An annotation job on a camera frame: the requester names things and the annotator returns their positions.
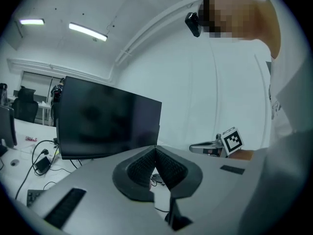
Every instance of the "desk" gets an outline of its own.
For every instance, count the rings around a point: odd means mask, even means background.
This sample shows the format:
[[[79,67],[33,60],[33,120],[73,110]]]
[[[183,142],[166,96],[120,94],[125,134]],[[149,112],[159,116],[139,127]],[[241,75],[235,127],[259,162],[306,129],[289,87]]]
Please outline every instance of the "desk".
[[[53,138],[57,137],[55,127],[24,122],[18,119],[15,119],[15,131],[18,145],[12,149],[9,148],[8,151],[1,157],[4,167],[0,171],[0,181],[6,189],[7,194],[12,198],[15,197],[18,188],[22,184],[29,168],[32,165],[31,150],[33,150],[34,146],[38,142],[42,140],[53,140]],[[37,142],[25,141],[25,136],[35,137],[38,140]],[[54,144],[49,142],[41,143],[36,149],[34,158],[36,159],[43,149],[47,149],[49,151],[48,156],[53,156],[55,152],[54,146]],[[13,160],[18,161],[16,166],[11,165]],[[77,167],[80,166],[78,162],[73,162]],[[90,160],[82,160],[81,162],[82,164],[86,164],[89,163]],[[75,170],[75,167],[69,160],[59,159],[51,166],[51,169],[54,170],[58,170],[60,168],[70,172]],[[68,175],[69,173],[64,170],[49,170],[45,175],[38,177],[34,174],[34,170],[31,170],[19,193],[18,200],[26,205],[26,195],[28,189],[43,189],[45,184],[48,182],[53,181],[57,183]],[[51,183],[47,185],[45,189],[49,189],[53,186],[54,184]]]
[[[9,95],[8,96],[8,100],[9,101],[14,101],[17,97]],[[43,110],[43,125],[45,125],[45,110],[51,110],[51,106],[46,104],[46,103],[42,103],[42,102],[38,102],[38,107],[41,108]]]

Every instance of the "black monitor screen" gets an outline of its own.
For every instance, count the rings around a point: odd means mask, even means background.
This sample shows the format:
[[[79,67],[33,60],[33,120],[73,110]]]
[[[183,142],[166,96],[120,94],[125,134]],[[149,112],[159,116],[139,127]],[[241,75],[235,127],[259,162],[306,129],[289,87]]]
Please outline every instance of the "black monitor screen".
[[[2,139],[7,147],[13,148],[17,145],[15,125],[14,125],[14,110],[10,107],[0,105],[0,145]]]
[[[62,158],[100,158],[156,145],[161,107],[143,96],[66,77],[57,126]]]

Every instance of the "ceiling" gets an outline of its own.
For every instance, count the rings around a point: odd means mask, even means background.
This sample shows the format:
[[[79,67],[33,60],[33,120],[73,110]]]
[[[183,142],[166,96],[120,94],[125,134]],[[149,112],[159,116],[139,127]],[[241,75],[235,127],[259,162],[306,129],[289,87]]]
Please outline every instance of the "ceiling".
[[[112,66],[121,49],[151,19],[182,0],[24,0],[14,18],[44,18],[44,26],[24,25],[26,38],[59,51],[74,51]],[[106,42],[69,30],[70,22],[107,34]]]

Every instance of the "black office chair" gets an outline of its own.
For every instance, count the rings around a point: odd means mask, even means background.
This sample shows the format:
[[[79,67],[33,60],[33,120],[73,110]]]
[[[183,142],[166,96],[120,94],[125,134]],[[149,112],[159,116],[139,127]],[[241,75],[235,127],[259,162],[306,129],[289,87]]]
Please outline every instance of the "black office chair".
[[[22,88],[13,102],[14,118],[34,123],[38,112],[38,103],[34,101],[35,90]]]

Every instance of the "black cable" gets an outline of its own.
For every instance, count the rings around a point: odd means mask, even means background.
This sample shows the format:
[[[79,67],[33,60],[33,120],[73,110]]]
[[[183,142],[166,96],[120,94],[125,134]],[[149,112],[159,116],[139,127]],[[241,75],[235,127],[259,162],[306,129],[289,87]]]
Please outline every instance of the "black cable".
[[[72,165],[77,169],[76,165],[74,165],[73,161],[70,159],[70,162],[72,163]]]
[[[48,183],[44,186],[43,190],[44,190],[45,187],[46,187],[47,185],[49,185],[50,183],[55,183],[55,184],[56,184],[56,182],[50,181],[50,182],[48,182]]]
[[[66,172],[68,172],[68,173],[71,173],[70,171],[65,170],[65,169],[63,169],[63,168],[61,168],[61,169],[57,169],[57,170],[53,170],[53,171],[58,171],[58,170],[64,170],[64,171],[66,171]]]
[[[48,103],[48,98],[49,98],[49,94],[50,94],[50,88],[51,88],[52,80],[53,80],[53,77],[51,78],[51,82],[50,82],[50,86],[49,86],[49,91],[48,91],[48,96],[47,96],[47,103]]]
[[[4,163],[3,163],[1,158],[0,158],[0,160],[1,160],[1,163],[2,163],[2,166],[1,166],[0,170],[2,170],[2,168],[4,167]]]
[[[54,153],[54,156],[52,158],[52,161],[51,161],[50,165],[47,167],[47,169],[43,173],[38,173],[37,169],[35,169],[35,167],[34,167],[34,170],[35,170],[34,173],[35,173],[36,176],[43,176],[43,175],[45,175],[49,171],[49,169],[51,168],[51,165],[52,165],[52,163],[54,161],[55,155],[57,154],[57,150],[58,150],[58,147],[55,150],[55,153]]]
[[[39,156],[36,158],[35,162],[39,159],[39,157],[40,157],[41,154],[42,154],[42,153],[39,154]],[[28,173],[26,174],[26,177],[25,177],[23,183],[21,184],[20,188],[18,189],[18,192],[17,192],[16,195],[15,195],[15,199],[18,198],[18,195],[19,195],[19,193],[20,193],[20,190],[22,189],[22,187],[23,187],[23,185],[24,185],[24,183],[25,183],[25,181],[26,181],[26,179],[27,179],[27,177],[28,177],[28,175],[29,175],[31,169],[33,168],[33,165],[34,165],[34,164],[32,164],[31,167],[29,168]]]
[[[158,208],[155,207],[155,209],[157,209],[158,211],[161,211],[161,212],[169,212],[169,211],[163,211],[163,210],[160,210]]]
[[[34,167],[34,154],[35,154],[35,150],[36,150],[36,148],[38,147],[38,145],[39,144],[41,144],[41,143],[43,143],[43,142],[52,142],[52,143],[55,143],[55,144],[57,144],[55,141],[51,141],[51,140],[42,140],[42,141],[40,141],[38,144],[36,144],[36,146],[35,146],[35,148],[34,148],[34,150],[33,150],[33,153],[32,153],[32,155],[31,155],[31,162],[32,162],[32,167],[34,168],[34,170],[36,170],[36,168]]]

